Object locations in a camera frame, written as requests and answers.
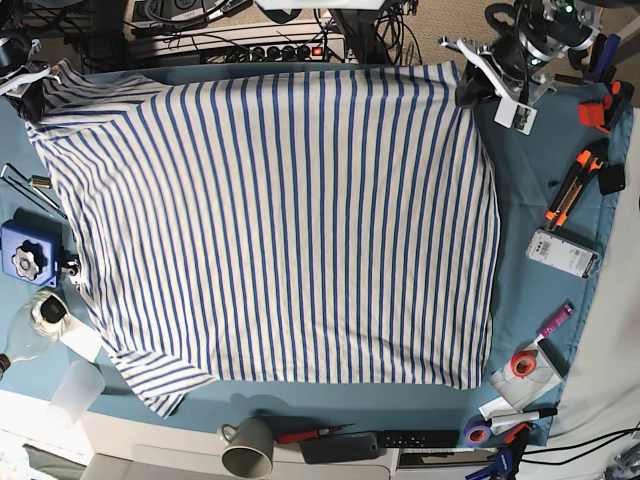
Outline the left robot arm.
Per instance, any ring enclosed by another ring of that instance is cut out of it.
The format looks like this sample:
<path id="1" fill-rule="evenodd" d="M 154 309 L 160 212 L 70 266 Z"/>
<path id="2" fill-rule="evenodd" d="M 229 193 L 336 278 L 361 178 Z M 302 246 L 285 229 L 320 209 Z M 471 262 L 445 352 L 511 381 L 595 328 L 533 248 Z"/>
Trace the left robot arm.
<path id="1" fill-rule="evenodd" d="M 512 1 L 488 5 L 485 19 L 498 34 L 490 43 L 440 39 L 466 58 L 456 105 L 471 109 L 496 99 L 494 121 L 528 135 L 535 103 L 555 88 L 542 69 L 571 51 L 585 53 L 601 31 L 600 15 L 584 1 Z"/>

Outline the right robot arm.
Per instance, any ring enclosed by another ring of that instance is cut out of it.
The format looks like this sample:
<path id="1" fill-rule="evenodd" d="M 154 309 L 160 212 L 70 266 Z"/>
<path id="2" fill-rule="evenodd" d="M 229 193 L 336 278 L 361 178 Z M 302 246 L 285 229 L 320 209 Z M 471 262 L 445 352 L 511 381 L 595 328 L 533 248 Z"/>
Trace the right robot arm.
<path id="1" fill-rule="evenodd" d="M 41 43 L 23 30 L 1 31 L 1 95 L 22 100 L 30 87 L 43 79 L 61 84 L 61 71 L 57 66 L 32 60 Z"/>

